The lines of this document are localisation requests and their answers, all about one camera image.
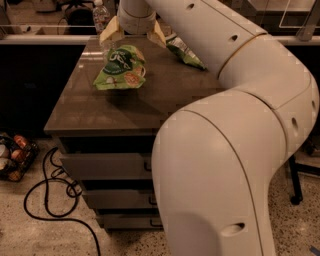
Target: green snack bag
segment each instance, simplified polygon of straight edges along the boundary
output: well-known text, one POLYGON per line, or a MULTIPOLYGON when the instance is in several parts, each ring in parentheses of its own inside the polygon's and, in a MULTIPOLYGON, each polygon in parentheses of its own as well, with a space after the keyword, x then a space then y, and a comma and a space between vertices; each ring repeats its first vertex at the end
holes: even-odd
POLYGON ((203 69, 206 67, 201 60, 190 50, 190 48, 178 37, 172 34, 166 37, 167 48, 178 56, 185 64, 203 69))
POLYGON ((146 81, 145 59, 135 46, 111 49, 107 59, 108 63, 93 82, 98 90, 139 88, 146 81))

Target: drawer front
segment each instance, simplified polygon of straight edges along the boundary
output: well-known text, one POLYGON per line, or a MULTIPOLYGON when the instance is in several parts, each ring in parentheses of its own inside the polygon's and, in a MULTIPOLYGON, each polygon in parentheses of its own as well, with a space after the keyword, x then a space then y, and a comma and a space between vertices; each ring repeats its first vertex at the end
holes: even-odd
POLYGON ((152 179, 151 154, 63 154, 60 160, 75 180, 152 179))
POLYGON ((102 215, 102 225, 112 229, 163 229, 159 215, 102 215))
POLYGON ((156 207, 153 191, 98 190, 83 192, 91 209, 148 209, 156 207))

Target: electrical wire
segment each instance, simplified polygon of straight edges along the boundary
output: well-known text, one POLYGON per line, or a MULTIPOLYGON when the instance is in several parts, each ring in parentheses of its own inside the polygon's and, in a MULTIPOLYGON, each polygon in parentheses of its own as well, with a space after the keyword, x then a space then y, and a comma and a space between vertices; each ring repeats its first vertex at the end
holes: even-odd
POLYGON ((60 165, 57 165, 53 162, 53 156, 55 154, 55 152, 58 150, 57 147, 55 148, 52 148, 51 150, 49 150, 47 152, 47 154, 45 155, 43 161, 42 161, 42 171, 43 171, 43 175, 45 177, 44 180, 38 182, 37 184, 35 184, 29 191, 28 193, 26 194, 25 198, 24 198, 24 202, 23 202, 23 207, 24 207, 24 210, 25 212, 31 217, 31 218, 34 218, 34 219, 37 219, 37 220, 41 220, 41 221, 68 221, 68 222, 77 222, 77 223, 80 223, 82 225, 84 225, 86 228, 89 229, 89 231, 91 232, 93 238, 94 238, 94 241, 95 241, 95 244, 96 244, 96 249, 97 249, 97 255, 100 256, 101 255, 101 252, 100 252, 100 246, 99 246, 99 241, 97 239, 97 236, 96 234, 94 233, 93 229, 84 221, 82 220, 79 220, 79 219, 75 219, 75 218, 65 218, 66 216, 68 216, 70 213, 72 213, 77 205, 78 205, 78 202, 79 202, 79 196, 81 195, 81 192, 77 192, 76 190, 76 186, 78 185, 77 182, 69 182, 67 181, 66 179, 62 179, 62 178, 58 178, 59 175, 61 175, 62 173, 66 173, 62 166, 60 165), (45 168, 45 164, 47 162, 47 159, 48 157, 50 157, 50 163, 56 167, 56 169, 51 173, 51 178, 48 178, 47 176, 47 173, 46 173, 46 168, 45 168), (66 213, 63 213, 63 214, 54 214, 50 211, 49 209, 49 184, 51 182, 61 182, 63 184, 65 184, 67 186, 67 189, 66 189, 66 193, 69 197, 71 198, 74 198, 74 204, 73 206, 71 207, 71 209, 69 211, 67 211, 66 213), (36 216, 34 214, 32 214, 29 210, 28 210, 28 207, 27 207, 27 202, 28 202, 28 198, 29 196, 32 194, 32 192, 40 187, 41 185, 45 184, 45 196, 44 196, 44 205, 45 205, 45 209, 47 211, 47 213, 52 217, 52 218, 44 218, 44 217, 41 217, 41 216, 36 216))

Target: gray drawer unit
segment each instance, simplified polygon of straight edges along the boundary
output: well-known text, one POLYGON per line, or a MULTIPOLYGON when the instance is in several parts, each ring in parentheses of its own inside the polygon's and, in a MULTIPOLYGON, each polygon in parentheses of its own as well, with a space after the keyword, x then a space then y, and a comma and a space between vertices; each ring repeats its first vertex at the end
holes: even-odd
POLYGON ((163 229, 160 216, 156 214, 101 215, 97 217, 97 221, 107 230, 163 229))
POLYGON ((105 229, 159 229, 150 156, 165 120, 181 107, 221 91, 207 70, 181 64, 146 37, 128 37, 146 59, 139 89, 98 91, 104 66, 99 38, 91 38, 44 128, 105 229))
POLYGON ((151 154, 63 154, 60 159, 75 180, 152 179, 151 154))
POLYGON ((91 209, 148 209, 156 206, 151 190, 93 190, 83 193, 91 209))

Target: terrazzo floor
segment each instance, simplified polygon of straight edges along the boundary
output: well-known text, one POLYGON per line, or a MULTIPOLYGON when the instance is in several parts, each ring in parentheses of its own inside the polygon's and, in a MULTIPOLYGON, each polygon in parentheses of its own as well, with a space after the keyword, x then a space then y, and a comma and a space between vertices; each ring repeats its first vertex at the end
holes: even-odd
MULTIPOLYGON (((36 140, 40 153, 23 179, 18 182, 0 181, 0 255, 97 255, 92 234, 76 222, 45 222, 32 219, 23 208, 26 193, 43 180, 42 160, 55 145, 50 139, 36 140)), ((59 163, 59 152, 54 156, 59 163)), ((55 168, 45 164, 47 173, 55 168)), ((285 168, 272 179, 269 189, 269 209, 278 256, 314 256, 310 247, 320 248, 320 179, 300 174, 304 200, 291 205, 293 194, 290 177, 285 168)), ((34 215, 49 217, 44 209, 44 186, 35 189, 28 200, 34 215)), ((61 214, 73 204, 66 197, 65 187, 50 184, 50 209, 61 214)), ((164 232, 107 232, 100 228, 94 212, 80 197, 76 210, 69 216, 86 222, 93 229, 102 256, 170 256, 164 232)))

